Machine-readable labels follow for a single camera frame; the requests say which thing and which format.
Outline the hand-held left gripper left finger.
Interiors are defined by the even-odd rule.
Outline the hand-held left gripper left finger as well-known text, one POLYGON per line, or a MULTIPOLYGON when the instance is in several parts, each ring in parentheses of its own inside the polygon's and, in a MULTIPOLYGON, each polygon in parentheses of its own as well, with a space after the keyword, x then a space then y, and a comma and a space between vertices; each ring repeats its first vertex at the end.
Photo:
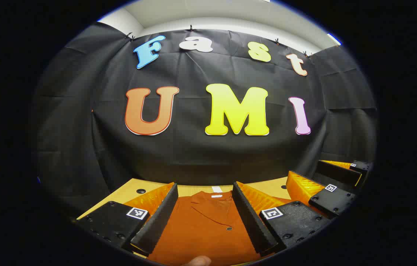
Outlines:
POLYGON ((75 225, 114 248, 148 256, 168 224, 178 197, 177 184, 169 183, 125 204, 107 201, 77 219, 75 225))

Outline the orange corduroy jacket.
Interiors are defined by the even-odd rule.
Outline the orange corduroy jacket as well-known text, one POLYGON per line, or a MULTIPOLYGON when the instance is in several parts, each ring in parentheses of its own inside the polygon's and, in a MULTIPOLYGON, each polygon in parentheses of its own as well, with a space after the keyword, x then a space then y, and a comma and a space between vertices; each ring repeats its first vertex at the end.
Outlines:
POLYGON ((232 192, 179 197, 159 241, 148 260, 180 266, 197 256, 211 266, 232 266, 262 257, 252 245, 232 192))

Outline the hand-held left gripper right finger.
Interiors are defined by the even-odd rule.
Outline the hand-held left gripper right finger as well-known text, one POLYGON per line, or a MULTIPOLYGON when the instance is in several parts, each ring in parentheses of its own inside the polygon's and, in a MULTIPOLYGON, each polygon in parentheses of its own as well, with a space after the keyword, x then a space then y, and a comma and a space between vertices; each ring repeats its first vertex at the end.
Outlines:
POLYGON ((331 220, 300 201, 274 207, 250 203, 249 186, 234 182, 232 196, 254 249, 261 256, 293 249, 319 234, 331 220))

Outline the black backdrop cloth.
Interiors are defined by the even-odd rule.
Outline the black backdrop cloth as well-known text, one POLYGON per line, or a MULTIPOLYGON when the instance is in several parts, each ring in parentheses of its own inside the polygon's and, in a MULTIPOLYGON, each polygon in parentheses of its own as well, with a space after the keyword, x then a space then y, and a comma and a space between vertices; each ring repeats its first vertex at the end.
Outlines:
POLYGON ((30 121, 38 177, 77 217, 132 178, 230 185, 372 162, 377 108, 343 47, 306 57, 236 31, 131 40, 95 23, 50 61, 30 121))

